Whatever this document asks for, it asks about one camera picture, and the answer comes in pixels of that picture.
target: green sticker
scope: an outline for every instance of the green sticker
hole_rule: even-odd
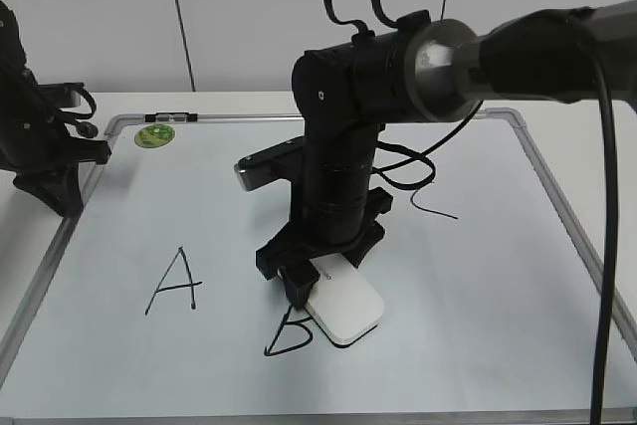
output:
[[[135,135],[135,144],[142,148],[158,148],[175,137],[175,130],[167,124],[152,124]]]

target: table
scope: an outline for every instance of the table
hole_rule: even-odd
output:
[[[288,92],[95,94],[95,122],[104,131],[115,115],[131,112],[188,111],[206,113],[296,112]],[[602,252],[604,183],[601,134],[596,102],[564,106],[549,102],[489,102],[509,106],[525,118],[531,136],[560,184],[597,251]],[[628,105],[615,107],[621,227],[617,285],[637,316],[637,115]],[[26,193],[16,191],[11,175],[0,172],[0,336],[8,328],[30,281],[60,224],[53,212]]]

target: black bracket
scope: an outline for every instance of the black bracket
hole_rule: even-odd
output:
[[[293,138],[242,158],[235,170],[244,189],[252,191],[277,179],[291,183],[292,197],[289,222],[256,254],[257,268],[267,280],[280,276],[286,296],[297,309],[305,306],[319,271],[310,259],[341,253],[356,268],[365,255],[385,235],[378,224],[379,214],[391,209],[392,197],[382,188],[368,192],[360,232],[347,244],[328,245],[317,241],[307,231],[303,215],[303,183],[301,172],[304,154],[303,137]]]

